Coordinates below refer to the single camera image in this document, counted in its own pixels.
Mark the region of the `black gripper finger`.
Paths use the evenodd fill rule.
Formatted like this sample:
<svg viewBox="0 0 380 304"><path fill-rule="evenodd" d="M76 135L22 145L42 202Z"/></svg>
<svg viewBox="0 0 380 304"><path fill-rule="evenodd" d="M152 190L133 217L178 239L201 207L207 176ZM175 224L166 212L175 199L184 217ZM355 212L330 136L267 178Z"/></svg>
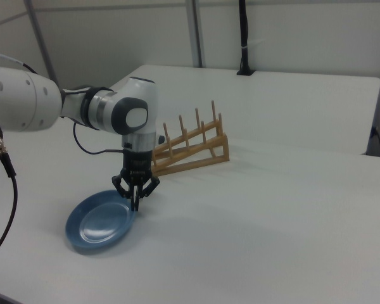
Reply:
<svg viewBox="0 0 380 304"><path fill-rule="evenodd" d="M122 187L122 180L127 182L127 185L129 187L128 190ZM111 178L111 182L114 185L117 192L121 195L121 197L127 198L130 200L131 210L133 212L136 211L136 197L134 195L134 186L132 186L130 183L129 175L127 174L127 171L122 170L118 175L113 176Z"/></svg>
<svg viewBox="0 0 380 304"><path fill-rule="evenodd" d="M157 176L152 175L150 178L150 183L144 187L145 182L141 181L137 186L136 196L135 196L135 211L139 210L139 200L144 197L148 197L160 184L160 180Z"/></svg>

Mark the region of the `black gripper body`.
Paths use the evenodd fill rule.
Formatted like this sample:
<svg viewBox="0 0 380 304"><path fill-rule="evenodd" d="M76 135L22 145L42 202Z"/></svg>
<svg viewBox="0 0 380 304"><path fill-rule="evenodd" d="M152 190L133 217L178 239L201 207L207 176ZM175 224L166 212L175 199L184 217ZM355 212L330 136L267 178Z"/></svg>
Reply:
<svg viewBox="0 0 380 304"><path fill-rule="evenodd" d="M123 150L122 179L127 184L145 184L153 181L151 171L152 151Z"/></svg>

